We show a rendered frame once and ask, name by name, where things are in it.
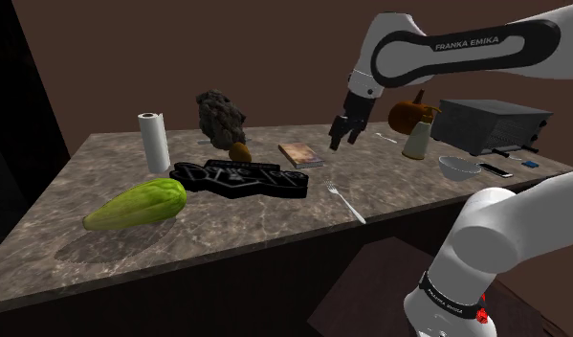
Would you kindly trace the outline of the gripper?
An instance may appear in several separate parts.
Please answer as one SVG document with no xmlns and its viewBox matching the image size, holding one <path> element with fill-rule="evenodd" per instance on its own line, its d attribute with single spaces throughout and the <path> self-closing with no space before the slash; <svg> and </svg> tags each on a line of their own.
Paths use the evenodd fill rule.
<svg viewBox="0 0 573 337">
<path fill-rule="evenodd" d="M 336 151 L 342 137 L 349 131 L 347 142 L 354 145 L 358 136 L 365 130 L 375 99 L 359 96 L 348 91 L 343 103 L 343 116 L 336 116 L 328 135 L 331 137 L 329 148 Z"/>
</svg>

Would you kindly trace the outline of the brown book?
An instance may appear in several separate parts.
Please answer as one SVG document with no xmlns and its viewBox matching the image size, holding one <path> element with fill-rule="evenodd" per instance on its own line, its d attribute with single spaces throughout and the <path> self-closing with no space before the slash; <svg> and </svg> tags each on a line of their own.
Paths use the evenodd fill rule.
<svg viewBox="0 0 573 337">
<path fill-rule="evenodd" d="M 324 161 L 305 143 L 279 144 L 278 149 L 296 169 L 322 167 Z"/>
</svg>

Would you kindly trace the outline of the orange pumpkin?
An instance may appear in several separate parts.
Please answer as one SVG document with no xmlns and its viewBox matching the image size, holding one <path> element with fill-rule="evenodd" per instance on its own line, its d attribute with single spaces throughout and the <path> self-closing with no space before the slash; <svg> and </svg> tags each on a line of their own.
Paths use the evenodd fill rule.
<svg viewBox="0 0 573 337">
<path fill-rule="evenodd" d="M 390 109 L 387 121 L 391 129 L 405 135 L 411 133 L 427 113 L 427 105 L 422 103 L 424 93 L 421 89 L 413 101 L 400 101 Z"/>
</svg>

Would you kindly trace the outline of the silver fork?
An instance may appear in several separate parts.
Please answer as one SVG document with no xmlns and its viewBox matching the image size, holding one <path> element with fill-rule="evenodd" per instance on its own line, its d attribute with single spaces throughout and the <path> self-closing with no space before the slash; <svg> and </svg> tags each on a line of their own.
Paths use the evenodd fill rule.
<svg viewBox="0 0 573 337">
<path fill-rule="evenodd" d="M 357 219 L 360 223 L 362 223 L 362 224 L 365 224 L 365 223 L 366 223 L 364 217 L 344 198 L 344 196 L 337 190 L 336 186 L 335 186 L 330 180 L 325 180 L 324 183 L 325 183 L 327 189 L 328 189 L 331 193 L 337 195 L 337 196 L 342 200 L 342 202 L 344 203 L 344 205 L 348 208 L 348 210 L 349 210 L 351 213 L 353 213 L 353 215 L 356 217 L 356 219 Z"/>
</svg>

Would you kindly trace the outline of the white soap dispenser bottle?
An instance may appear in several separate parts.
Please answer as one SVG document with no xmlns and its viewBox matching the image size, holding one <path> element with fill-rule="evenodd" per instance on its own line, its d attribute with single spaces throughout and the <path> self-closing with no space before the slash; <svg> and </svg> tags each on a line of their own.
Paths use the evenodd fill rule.
<svg viewBox="0 0 573 337">
<path fill-rule="evenodd" d="M 423 160 L 425 158 L 429 140 L 431 125 L 434 120 L 433 113 L 440 113 L 436 107 L 427 106 L 426 112 L 421 116 L 420 121 L 412 129 L 405 143 L 402 154 L 409 159 Z"/>
</svg>

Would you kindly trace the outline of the small orange fruit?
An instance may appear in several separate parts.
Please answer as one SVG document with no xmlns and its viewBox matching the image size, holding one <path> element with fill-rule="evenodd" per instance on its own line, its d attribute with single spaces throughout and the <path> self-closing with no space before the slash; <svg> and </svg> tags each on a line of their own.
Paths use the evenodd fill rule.
<svg viewBox="0 0 573 337">
<path fill-rule="evenodd" d="M 229 149 L 229 156 L 233 161 L 251 162 L 252 155 L 247 146 L 243 143 L 236 142 Z"/>
</svg>

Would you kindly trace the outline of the black lettered sign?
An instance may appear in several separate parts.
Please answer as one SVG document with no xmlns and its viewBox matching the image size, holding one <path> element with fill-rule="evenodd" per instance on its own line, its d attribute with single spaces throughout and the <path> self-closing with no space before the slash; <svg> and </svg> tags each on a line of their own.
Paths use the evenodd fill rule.
<svg viewBox="0 0 573 337">
<path fill-rule="evenodd" d="M 210 191 L 229 199 L 253 195 L 300 199 L 307 196 L 309 177 L 280 165 L 207 160 L 203 166 L 178 162 L 169 177 L 187 191 Z"/>
</svg>

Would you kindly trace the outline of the white bowl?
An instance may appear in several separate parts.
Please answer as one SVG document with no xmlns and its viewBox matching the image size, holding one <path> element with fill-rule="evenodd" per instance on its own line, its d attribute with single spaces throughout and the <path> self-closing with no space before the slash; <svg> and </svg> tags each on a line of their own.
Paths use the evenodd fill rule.
<svg viewBox="0 0 573 337">
<path fill-rule="evenodd" d="M 472 178 L 481 172 L 481 167 L 454 156 L 440 156 L 439 168 L 444 177 L 455 182 Z"/>
</svg>

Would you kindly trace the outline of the dark grey rock figure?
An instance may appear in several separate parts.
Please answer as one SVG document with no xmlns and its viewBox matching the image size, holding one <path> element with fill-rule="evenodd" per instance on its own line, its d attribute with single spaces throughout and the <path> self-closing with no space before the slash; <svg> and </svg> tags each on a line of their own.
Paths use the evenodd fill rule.
<svg viewBox="0 0 573 337">
<path fill-rule="evenodd" d="M 234 143 L 246 143 L 243 123 L 246 116 L 221 91 L 211 89 L 196 96 L 199 127 L 211 144 L 229 150 Z"/>
</svg>

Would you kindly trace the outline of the grey toaster oven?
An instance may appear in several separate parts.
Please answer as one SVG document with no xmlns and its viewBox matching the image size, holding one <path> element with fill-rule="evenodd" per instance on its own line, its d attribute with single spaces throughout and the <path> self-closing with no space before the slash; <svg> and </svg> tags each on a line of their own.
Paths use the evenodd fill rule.
<svg viewBox="0 0 573 337">
<path fill-rule="evenodd" d="M 430 136 L 473 156 L 528 150 L 547 126 L 545 110 L 497 100 L 441 100 Z"/>
</svg>

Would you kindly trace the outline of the black smartphone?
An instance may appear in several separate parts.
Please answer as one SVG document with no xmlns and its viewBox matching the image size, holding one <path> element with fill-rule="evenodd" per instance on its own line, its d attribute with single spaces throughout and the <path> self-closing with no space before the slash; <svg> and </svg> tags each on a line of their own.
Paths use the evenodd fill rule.
<svg viewBox="0 0 573 337">
<path fill-rule="evenodd" d="M 501 168 L 494 167 L 494 166 L 487 164 L 487 163 L 477 163 L 477 165 L 480 168 L 482 168 L 486 171 L 489 171 L 490 173 L 492 173 L 496 176 L 502 177 L 502 178 L 510 178 L 513 176 L 513 173 L 507 172 Z"/>
</svg>

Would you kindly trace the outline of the white paper towel roll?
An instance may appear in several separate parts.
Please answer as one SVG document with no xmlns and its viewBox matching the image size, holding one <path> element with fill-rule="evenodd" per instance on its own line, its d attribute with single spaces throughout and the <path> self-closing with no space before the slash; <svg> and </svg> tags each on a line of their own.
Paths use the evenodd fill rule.
<svg viewBox="0 0 573 337">
<path fill-rule="evenodd" d="M 165 172 L 170 166 L 164 115 L 145 112 L 138 116 L 148 169 L 151 173 Z"/>
</svg>

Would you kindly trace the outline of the green ridged squash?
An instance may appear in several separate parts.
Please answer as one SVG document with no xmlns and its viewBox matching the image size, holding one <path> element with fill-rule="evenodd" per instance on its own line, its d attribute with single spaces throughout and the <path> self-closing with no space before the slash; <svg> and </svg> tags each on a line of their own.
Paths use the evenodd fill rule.
<svg viewBox="0 0 573 337">
<path fill-rule="evenodd" d="M 120 230 L 174 217 L 186 205 L 183 185 L 171 178 L 157 178 L 106 202 L 82 219 L 88 231 Z"/>
</svg>

